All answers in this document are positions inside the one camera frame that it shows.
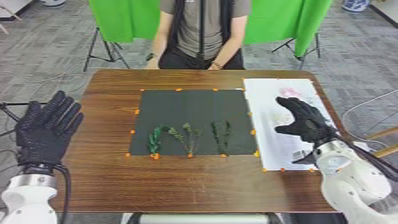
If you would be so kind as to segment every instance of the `gray t-shirt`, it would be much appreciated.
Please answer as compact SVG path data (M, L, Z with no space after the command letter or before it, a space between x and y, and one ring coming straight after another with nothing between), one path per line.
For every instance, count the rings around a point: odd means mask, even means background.
M233 17L251 14L252 0L233 1ZM174 0L160 0L160 10L167 14L174 14ZM185 22L181 24L181 33L178 36L178 49L195 57L199 52L199 15L201 0L187 0L185 3ZM204 59L217 57L222 48L222 32L220 32L220 0L206 1L206 20L204 20Z

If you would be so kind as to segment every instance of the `black lanyard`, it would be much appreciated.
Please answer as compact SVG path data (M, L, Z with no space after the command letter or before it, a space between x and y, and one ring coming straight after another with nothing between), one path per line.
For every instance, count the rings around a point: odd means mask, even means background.
M206 0L201 0L201 12L199 12L199 53L197 53L197 61L201 69L204 69L204 19L206 19Z

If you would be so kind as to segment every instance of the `white robotic arm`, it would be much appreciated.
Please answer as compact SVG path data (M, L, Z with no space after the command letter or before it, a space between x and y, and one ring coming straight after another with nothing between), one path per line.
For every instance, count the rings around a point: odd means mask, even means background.
M11 179L2 193L9 208L2 224L57 224L57 213L48 205L57 196L55 177L43 174L23 174Z
M315 158L323 175L323 197L350 224L396 224L398 214L382 214L370 207L391 194L380 170L338 140L318 147Z

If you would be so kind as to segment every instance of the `wooden table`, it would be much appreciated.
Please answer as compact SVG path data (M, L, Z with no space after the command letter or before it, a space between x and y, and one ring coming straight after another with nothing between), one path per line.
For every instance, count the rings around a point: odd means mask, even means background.
M140 89L235 89L242 78L311 79L341 130L315 76L304 71L101 70L82 100L85 121L68 151L73 212L332 212L320 173L261 172L252 155L126 157ZM60 196L53 201L62 208Z

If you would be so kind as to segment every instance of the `black glove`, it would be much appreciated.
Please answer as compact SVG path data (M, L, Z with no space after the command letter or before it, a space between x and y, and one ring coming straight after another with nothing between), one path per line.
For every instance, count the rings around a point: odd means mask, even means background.
M16 145L21 146L20 165L60 165L71 137L84 121L82 105L62 91L41 108L30 102L27 114L16 124Z
M275 128L277 133L300 136L302 141L318 146L331 141L336 133L336 129L325 123L320 110L297 98L277 97L277 103L286 107L295 117L295 122Z

